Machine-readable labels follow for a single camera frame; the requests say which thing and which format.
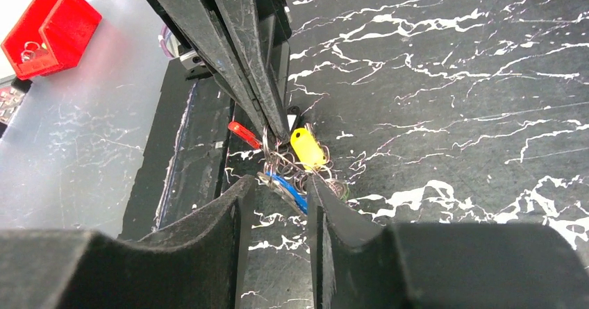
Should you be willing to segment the red handled keyring with keys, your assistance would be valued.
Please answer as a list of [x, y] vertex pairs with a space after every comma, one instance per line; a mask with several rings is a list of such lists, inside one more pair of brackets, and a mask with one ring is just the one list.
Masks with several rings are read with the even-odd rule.
[[265, 162], [260, 172], [279, 175], [304, 197], [307, 195], [308, 178], [316, 175], [338, 199], [347, 201], [348, 185], [333, 174], [329, 148], [317, 140], [312, 124], [302, 122], [302, 111], [297, 106], [290, 106], [286, 117], [291, 129], [289, 142], [272, 142], [267, 128], [263, 136], [258, 138], [236, 121], [230, 122], [228, 129], [252, 149], [264, 153]]

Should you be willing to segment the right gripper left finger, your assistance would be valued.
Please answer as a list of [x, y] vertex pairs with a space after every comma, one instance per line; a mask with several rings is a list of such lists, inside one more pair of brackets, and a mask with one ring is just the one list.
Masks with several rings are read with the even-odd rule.
[[98, 231], [1, 232], [2, 308], [238, 308], [256, 180], [137, 242]]

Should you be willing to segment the blue tagged key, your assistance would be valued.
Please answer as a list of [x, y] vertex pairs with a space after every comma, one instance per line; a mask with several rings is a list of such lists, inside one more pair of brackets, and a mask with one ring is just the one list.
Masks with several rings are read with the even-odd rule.
[[278, 194], [282, 200], [289, 204], [300, 215], [308, 214], [306, 197], [301, 195], [289, 182], [277, 174], [257, 173], [258, 179], [271, 191]]

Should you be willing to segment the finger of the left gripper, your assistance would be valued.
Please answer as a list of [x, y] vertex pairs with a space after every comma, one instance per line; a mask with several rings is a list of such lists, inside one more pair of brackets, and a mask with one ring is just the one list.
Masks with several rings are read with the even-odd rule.
[[245, 78], [238, 104], [259, 132], [290, 139], [285, 88], [291, 36], [285, 0], [215, 0]]
[[231, 37], [222, 26], [223, 19], [206, 0], [147, 0], [167, 26], [175, 26], [197, 51], [215, 80], [244, 110], [253, 127], [261, 133], [267, 121], [254, 103], [254, 90], [241, 67]]

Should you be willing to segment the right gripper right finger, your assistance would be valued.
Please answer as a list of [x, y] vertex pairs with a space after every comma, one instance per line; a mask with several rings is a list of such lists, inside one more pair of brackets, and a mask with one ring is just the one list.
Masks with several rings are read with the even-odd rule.
[[540, 224], [376, 224], [307, 182], [316, 308], [587, 308], [588, 274]]

